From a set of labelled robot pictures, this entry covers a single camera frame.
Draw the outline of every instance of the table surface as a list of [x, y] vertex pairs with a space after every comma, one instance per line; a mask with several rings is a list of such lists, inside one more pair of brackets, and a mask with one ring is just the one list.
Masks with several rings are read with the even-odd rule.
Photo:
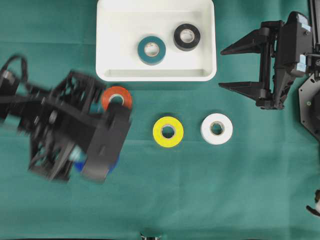
[[[215, 0], [217, 52], [259, 28], [308, 15], [307, 0]], [[59, 83], [70, 69], [96, 76], [96, 0], [2, 0], [0, 63], [28, 57], [29, 80]], [[73, 171], [67, 184], [27, 172], [29, 139], [0, 129], [0, 238], [139, 239], [139, 232], [184, 240], [315, 240], [310, 215], [319, 187], [319, 144], [300, 124], [298, 78], [283, 111], [263, 111], [219, 82], [257, 81], [256, 54], [217, 56], [203, 83], [125, 83], [134, 99], [132, 127], [104, 184]], [[202, 120], [223, 113], [234, 134], [212, 146]], [[155, 121], [181, 120], [185, 136], [172, 149], [153, 140]]]

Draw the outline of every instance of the white tray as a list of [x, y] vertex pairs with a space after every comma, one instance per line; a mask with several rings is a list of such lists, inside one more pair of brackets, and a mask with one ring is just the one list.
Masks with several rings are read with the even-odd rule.
[[[174, 44], [174, 31], [195, 25], [201, 40], [193, 51]], [[166, 45], [164, 60], [146, 65], [138, 44], [147, 36]], [[99, 0], [96, 24], [96, 73], [109, 82], [208, 81], [217, 72], [215, 11], [212, 0]]]

